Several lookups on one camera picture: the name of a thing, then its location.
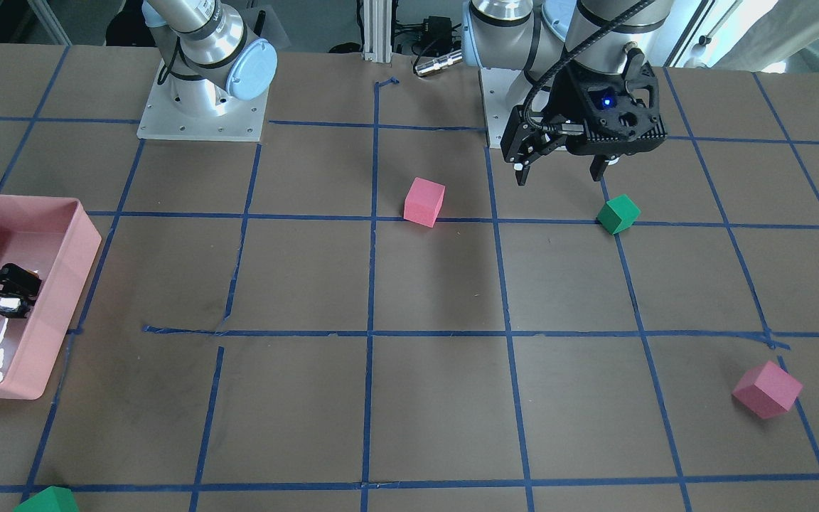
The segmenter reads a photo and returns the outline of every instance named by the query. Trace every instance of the blue joint cap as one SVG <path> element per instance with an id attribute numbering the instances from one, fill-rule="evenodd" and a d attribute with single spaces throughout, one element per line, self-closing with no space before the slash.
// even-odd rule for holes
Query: blue joint cap
<path id="1" fill-rule="evenodd" d="M 575 2 L 565 0 L 545 0 L 542 4 L 542 19 L 555 38 L 564 40 L 571 29 L 571 18 L 577 9 Z"/>
<path id="2" fill-rule="evenodd" d="M 141 4 L 141 14 L 144 15 L 144 23 L 147 28 L 156 28 L 159 26 L 166 26 L 166 20 L 160 13 L 156 12 L 154 7 L 150 6 L 149 2 Z"/>
<path id="3" fill-rule="evenodd" d="M 270 87 L 277 72 L 277 50 L 267 39 L 254 39 L 242 50 L 225 89 L 239 100 L 254 100 Z"/>
<path id="4" fill-rule="evenodd" d="M 472 14 L 469 13 L 469 2 L 464 2 L 464 24 L 461 26 L 461 51 L 464 52 L 464 64 L 474 68 L 482 68 L 482 61 L 478 58 L 476 38 L 472 33 Z"/>

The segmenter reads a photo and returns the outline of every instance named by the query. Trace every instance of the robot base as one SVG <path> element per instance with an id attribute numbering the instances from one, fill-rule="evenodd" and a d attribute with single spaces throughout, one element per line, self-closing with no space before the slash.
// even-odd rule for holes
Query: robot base
<path id="1" fill-rule="evenodd" d="M 228 96 L 207 80 L 154 79 L 137 129 L 139 139 L 259 142 L 267 91 L 254 100 Z"/>
<path id="2" fill-rule="evenodd" d="M 523 103 L 523 98 L 532 85 L 524 77 L 523 72 L 513 69 L 482 68 L 478 75 L 482 87 L 482 107 L 488 127 L 488 148 L 501 149 L 501 135 L 507 126 L 510 111 L 515 105 Z M 541 110 L 548 101 L 549 93 L 540 92 L 532 102 L 533 109 Z"/>

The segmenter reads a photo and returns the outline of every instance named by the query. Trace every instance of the gray fabric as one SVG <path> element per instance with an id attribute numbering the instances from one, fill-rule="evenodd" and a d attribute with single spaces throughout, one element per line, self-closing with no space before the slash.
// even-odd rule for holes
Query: gray fabric
<path id="1" fill-rule="evenodd" d="M 780 0 L 714 65 L 760 71 L 819 39 L 819 0 Z"/>

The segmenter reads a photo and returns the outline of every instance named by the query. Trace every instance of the plastic container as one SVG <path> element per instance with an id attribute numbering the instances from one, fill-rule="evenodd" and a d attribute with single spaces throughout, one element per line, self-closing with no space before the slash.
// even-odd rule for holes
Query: plastic container
<path id="1" fill-rule="evenodd" d="M 43 394 L 100 240 L 74 198 L 0 195 L 0 268 L 14 263 L 43 280 L 26 319 L 0 315 L 0 398 Z"/>

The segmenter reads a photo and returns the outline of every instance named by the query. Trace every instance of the green cube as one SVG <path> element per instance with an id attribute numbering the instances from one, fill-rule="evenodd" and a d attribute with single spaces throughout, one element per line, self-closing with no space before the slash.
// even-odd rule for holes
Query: green cube
<path id="1" fill-rule="evenodd" d="M 62 487 L 46 487 L 14 508 L 14 512 L 78 512 L 78 509 L 71 491 Z"/>
<path id="2" fill-rule="evenodd" d="M 627 194 L 621 194 L 611 201 L 606 201 L 596 218 L 609 233 L 617 234 L 631 227 L 638 216 L 640 208 L 637 208 Z"/>

